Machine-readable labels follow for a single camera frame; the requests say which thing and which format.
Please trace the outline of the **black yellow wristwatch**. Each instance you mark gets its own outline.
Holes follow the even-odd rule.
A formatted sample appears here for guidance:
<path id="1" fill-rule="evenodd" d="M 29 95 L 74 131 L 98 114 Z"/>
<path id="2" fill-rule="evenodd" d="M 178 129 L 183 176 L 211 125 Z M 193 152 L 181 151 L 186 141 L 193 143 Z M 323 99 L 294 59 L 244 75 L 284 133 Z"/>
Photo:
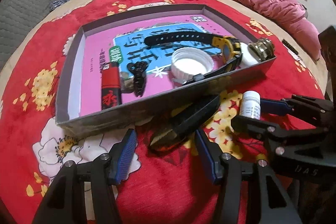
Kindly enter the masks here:
<path id="1" fill-rule="evenodd" d="M 240 65 L 243 57 L 240 41 L 233 36 L 220 36 L 196 31 L 179 31 L 148 36 L 144 39 L 144 43 L 150 47 L 160 44 L 184 41 L 200 42 L 202 44 L 208 44 L 212 47 L 220 49 L 222 52 L 224 65 L 212 72 L 205 74 L 197 73 L 195 76 L 192 76 L 190 80 L 182 80 L 175 76 L 174 82 L 179 83 L 180 85 L 195 83 L 204 79 L 234 71 L 236 67 Z"/>

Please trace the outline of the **grey cardboard box tray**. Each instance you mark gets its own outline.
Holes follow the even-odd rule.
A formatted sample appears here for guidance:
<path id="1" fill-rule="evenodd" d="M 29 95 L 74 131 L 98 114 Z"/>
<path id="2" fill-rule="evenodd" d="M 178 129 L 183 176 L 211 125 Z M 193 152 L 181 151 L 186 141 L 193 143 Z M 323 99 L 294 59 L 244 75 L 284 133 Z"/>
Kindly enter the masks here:
<path id="1" fill-rule="evenodd" d="M 266 74 L 272 66 L 273 60 L 266 60 L 248 68 L 237 69 L 233 72 L 201 80 L 196 84 L 188 84 L 182 87 L 174 86 L 171 90 L 148 97 L 135 97 L 133 94 L 125 94 L 121 105 L 80 116 L 82 62 L 87 35 L 143 20 L 154 20 L 169 16 L 194 16 L 197 14 L 208 17 L 244 42 L 256 41 L 256 38 L 242 28 L 238 22 L 209 6 L 197 4 L 145 7 L 107 16 L 85 24 L 79 28 L 72 40 L 60 75 L 56 94 L 56 124 L 81 138 L 97 135 L 104 130 L 123 128 L 165 110 L 185 105 L 198 95 L 215 94 L 227 87 L 239 85 Z"/>

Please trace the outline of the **beige bed sheet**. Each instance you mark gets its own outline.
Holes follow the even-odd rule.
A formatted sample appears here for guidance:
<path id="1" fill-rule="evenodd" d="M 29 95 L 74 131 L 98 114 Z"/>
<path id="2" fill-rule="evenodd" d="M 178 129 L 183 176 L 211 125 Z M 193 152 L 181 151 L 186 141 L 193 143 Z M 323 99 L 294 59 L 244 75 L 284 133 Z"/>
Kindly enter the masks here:
<path id="1" fill-rule="evenodd" d="M 91 1 L 93 0 L 70 0 L 66 4 L 58 7 L 57 9 L 49 13 L 41 22 L 39 22 L 29 32 L 29 34 L 25 37 L 21 45 L 10 56 L 10 58 L 8 59 L 7 63 L 5 64 L 5 66 L 3 67 L 1 71 L 1 94 L 3 94 L 3 92 L 5 91 L 7 82 L 22 52 L 24 51 L 26 45 L 28 44 L 30 39 L 34 36 L 34 34 L 37 32 L 37 30 L 42 26 L 42 24 L 46 22 L 50 22 L 53 19 L 64 15 L 66 12 L 77 9 L 78 7 L 84 6 Z M 322 92 L 323 93 L 326 92 L 327 82 L 328 82 L 328 73 L 327 73 L 326 63 L 323 58 L 320 58 L 318 61 L 314 61 L 313 59 L 311 59 L 311 57 L 294 41 L 294 39 L 290 36 L 290 34 L 288 34 L 286 31 L 284 31 L 282 28 L 280 28 L 277 24 L 275 24 L 271 20 L 263 17 L 257 12 L 252 11 L 251 9 L 245 7 L 244 5 L 237 3 L 233 0 L 217 0 L 217 1 L 222 2 L 232 7 L 233 9 L 241 12 L 245 16 L 248 16 L 249 18 L 252 18 L 258 21 L 263 26 L 265 26 L 268 30 L 270 30 L 270 32 L 276 35 L 279 40 L 285 39 L 287 42 L 290 43 L 290 45 L 295 47 L 295 49 L 299 51 L 299 56 L 302 58 L 303 63 L 307 66 L 307 68 L 310 70 L 311 74 L 314 76 L 315 80 L 317 81 L 317 84 L 321 88 Z"/>

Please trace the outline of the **grey quilted headboard cover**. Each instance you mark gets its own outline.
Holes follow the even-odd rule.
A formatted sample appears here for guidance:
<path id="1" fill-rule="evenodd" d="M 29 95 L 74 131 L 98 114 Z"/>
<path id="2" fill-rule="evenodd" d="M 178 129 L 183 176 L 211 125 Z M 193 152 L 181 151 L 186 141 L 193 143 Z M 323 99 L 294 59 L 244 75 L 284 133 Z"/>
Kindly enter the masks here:
<path id="1" fill-rule="evenodd" d="M 57 0 L 1 0 L 1 68 Z"/>

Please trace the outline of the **white pill bottle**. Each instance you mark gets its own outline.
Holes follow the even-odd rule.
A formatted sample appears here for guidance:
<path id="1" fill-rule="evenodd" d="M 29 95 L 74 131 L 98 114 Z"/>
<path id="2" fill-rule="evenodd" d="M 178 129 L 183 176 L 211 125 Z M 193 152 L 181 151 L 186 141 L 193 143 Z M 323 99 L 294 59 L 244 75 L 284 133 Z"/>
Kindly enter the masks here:
<path id="1" fill-rule="evenodd" d="M 261 107 L 260 107 L 260 94 L 258 92 L 249 90 L 243 94 L 239 115 L 260 120 Z"/>

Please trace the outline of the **metal glass ink bottle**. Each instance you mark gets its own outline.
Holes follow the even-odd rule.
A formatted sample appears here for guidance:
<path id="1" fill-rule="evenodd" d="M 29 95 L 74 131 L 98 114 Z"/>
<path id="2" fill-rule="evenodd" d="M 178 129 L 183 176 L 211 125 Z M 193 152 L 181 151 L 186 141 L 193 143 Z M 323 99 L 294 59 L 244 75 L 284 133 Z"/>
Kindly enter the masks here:
<path id="1" fill-rule="evenodd" d="M 256 42 L 248 44 L 248 48 L 254 52 L 261 61 L 275 57 L 275 46 L 268 38 L 260 38 Z"/>

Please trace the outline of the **red lighter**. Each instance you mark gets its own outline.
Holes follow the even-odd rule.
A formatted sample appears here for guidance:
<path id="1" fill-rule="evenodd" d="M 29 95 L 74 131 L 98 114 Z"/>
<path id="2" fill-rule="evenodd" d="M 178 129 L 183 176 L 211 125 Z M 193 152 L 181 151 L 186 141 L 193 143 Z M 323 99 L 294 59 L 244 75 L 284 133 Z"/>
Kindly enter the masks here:
<path id="1" fill-rule="evenodd" d="M 121 104 L 119 63 L 109 62 L 101 71 L 101 109 L 105 110 Z"/>

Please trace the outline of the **red floral blanket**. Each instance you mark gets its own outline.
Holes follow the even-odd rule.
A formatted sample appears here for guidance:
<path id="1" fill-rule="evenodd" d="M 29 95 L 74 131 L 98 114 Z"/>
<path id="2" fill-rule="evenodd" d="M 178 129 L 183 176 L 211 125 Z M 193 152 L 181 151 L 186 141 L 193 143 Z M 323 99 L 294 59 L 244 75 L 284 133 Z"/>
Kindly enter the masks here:
<path id="1" fill-rule="evenodd" d="M 217 0 L 94 0 L 47 22 L 28 42 L 1 99 L 1 199 L 17 223 L 31 223 L 52 178 L 67 160 L 90 161 L 113 144 L 111 136 L 80 140 L 55 123 L 55 96 L 71 37 L 82 24 L 150 3 L 198 3 L 237 20 L 257 37 L 270 38 L 276 60 L 262 80 L 223 91 L 218 121 L 206 132 L 235 157 L 265 159 L 261 142 L 224 132 L 242 93 L 255 90 L 279 100 L 292 94 L 322 98 L 323 91 L 307 67 L 296 61 L 274 32 Z M 159 119 L 136 127 L 139 145 L 129 178 L 117 188 L 124 223 L 210 223 L 218 187 L 204 173 L 192 140 L 163 158 L 151 155 L 147 142 Z"/>

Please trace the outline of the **black hair clip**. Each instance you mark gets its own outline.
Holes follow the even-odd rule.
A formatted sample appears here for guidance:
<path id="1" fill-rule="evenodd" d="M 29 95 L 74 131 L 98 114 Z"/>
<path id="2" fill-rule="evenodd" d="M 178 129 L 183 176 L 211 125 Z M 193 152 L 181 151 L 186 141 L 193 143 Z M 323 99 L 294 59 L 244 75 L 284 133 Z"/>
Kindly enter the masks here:
<path id="1" fill-rule="evenodd" d="M 146 70 L 148 67 L 146 61 L 138 61 L 127 65 L 128 71 L 133 75 L 133 87 L 136 97 L 142 97 L 146 87 Z"/>

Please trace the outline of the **blue patterned cloth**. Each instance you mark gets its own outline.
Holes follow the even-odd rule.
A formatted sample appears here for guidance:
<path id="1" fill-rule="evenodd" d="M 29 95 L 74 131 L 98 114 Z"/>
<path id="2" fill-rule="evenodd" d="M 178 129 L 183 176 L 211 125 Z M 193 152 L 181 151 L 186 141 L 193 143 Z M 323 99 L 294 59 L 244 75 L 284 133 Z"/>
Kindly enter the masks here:
<path id="1" fill-rule="evenodd" d="M 56 1 L 53 1 L 50 4 L 50 12 L 54 11 L 57 7 L 60 7 L 61 5 L 64 5 L 68 1 L 70 1 L 70 0 L 56 0 Z"/>

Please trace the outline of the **white plastic bottle cap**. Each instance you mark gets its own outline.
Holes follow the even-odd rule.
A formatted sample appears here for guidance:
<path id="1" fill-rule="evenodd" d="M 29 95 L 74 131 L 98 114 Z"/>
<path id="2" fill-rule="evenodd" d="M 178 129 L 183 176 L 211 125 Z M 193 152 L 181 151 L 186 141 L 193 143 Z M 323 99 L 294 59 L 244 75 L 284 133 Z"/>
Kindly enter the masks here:
<path id="1" fill-rule="evenodd" d="M 171 73 L 178 80 L 191 80 L 198 74 L 212 72 L 213 68 L 213 58 L 197 48 L 180 48 L 171 57 Z"/>

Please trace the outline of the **white earbuds case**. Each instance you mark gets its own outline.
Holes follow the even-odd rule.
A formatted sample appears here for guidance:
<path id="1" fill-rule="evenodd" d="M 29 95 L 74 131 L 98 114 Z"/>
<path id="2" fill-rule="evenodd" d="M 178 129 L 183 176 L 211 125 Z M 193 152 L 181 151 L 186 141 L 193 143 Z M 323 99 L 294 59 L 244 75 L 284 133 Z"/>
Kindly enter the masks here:
<path id="1" fill-rule="evenodd" d="M 251 67 L 261 62 L 261 59 L 248 47 L 245 43 L 240 43 L 240 49 L 242 53 L 240 68 Z"/>

